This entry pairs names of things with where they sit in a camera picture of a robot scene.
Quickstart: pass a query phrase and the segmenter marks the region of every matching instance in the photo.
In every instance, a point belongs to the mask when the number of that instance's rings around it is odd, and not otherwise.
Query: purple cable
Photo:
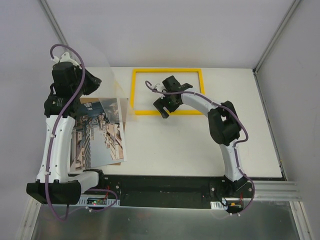
[[[64,112],[66,111],[66,109],[69,107],[69,105],[72,103],[72,101],[76,98],[76,96],[78,95],[78,93],[80,92],[84,81],[85,81],[85,76],[86,76],[86,69],[85,69],[85,64],[84,61],[82,60],[81,56],[71,47],[64,45],[64,44],[55,44],[51,47],[50,49],[50,56],[53,59],[54,55],[53,55],[53,50],[56,47],[63,47],[66,49],[69,49],[70,51],[72,51],[79,59],[80,63],[81,63],[81,67],[82,67],[82,76],[81,76],[81,81],[80,84],[78,86],[78,88],[76,89],[76,91],[74,92],[74,94],[72,95],[72,97],[69,99],[69,101],[65,104],[65,106],[62,108],[61,112],[59,113],[58,117],[56,118],[53,128],[52,128],[52,135],[55,136],[56,135],[56,130],[58,127],[58,123],[59,120],[61,119],[62,115],[64,114]],[[52,147],[53,147],[53,143],[54,143],[54,138],[55,137],[51,137],[50,141],[49,141],[49,147],[48,147],[48,154],[46,157],[46,166],[45,166],[45,171],[48,173],[50,171],[50,159],[51,159],[51,151],[52,151]],[[58,216],[58,214],[56,213],[54,207],[52,206],[52,202],[50,200],[50,196],[49,196],[49,175],[45,175],[45,182],[44,182],[44,190],[45,190],[45,199],[48,203],[48,206],[52,212],[52,214],[56,217],[57,220],[59,220],[60,222],[65,222],[68,218],[68,213],[69,213],[69,205],[66,206],[66,212],[65,212],[65,218],[62,219]]]
[[[244,135],[245,135],[245,138],[243,140],[238,140],[234,143],[233,145],[233,148],[234,148],[234,155],[235,155],[235,161],[236,161],[236,166],[239,170],[239,172],[242,174],[242,176],[244,176],[245,179],[247,179],[251,185],[252,185],[252,198],[250,199],[249,203],[247,204],[247,206],[245,206],[245,208],[241,211],[241,213],[246,210],[253,202],[254,198],[255,198],[255,193],[256,193],[256,188],[255,188],[255,183],[254,181],[248,177],[241,169],[240,167],[240,163],[239,163],[239,157],[238,157],[238,153],[237,153],[237,149],[236,149],[236,146],[237,144],[239,143],[244,143],[246,141],[248,141],[249,139],[249,135],[248,135],[248,132],[245,128],[245,126],[241,123],[241,121],[239,120],[239,118],[237,117],[237,115],[231,111],[228,107],[226,106],[223,106],[223,105],[220,105],[214,101],[212,101],[211,99],[207,98],[206,96],[202,95],[201,93],[198,93],[198,92],[194,92],[194,91],[176,91],[176,92],[161,92],[161,91],[157,91],[156,89],[153,89],[152,88],[152,84],[149,82],[149,81],[145,81],[144,82],[146,87],[151,90],[152,92],[154,93],[157,93],[157,94],[163,94],[163,95],[176,95],[176,94],[193,94],[193,95],[196,95],[204,100],[206,100],[207,102],[209,102],[210,104],[216,106],[216,107],[219,107],[219,108],[222,108],[224,110],[226,110],[228,113],[231,114],[231,116],[236,120],[236,122],[240,125],[240,127],[243,129],[243,132],[244,132]]]

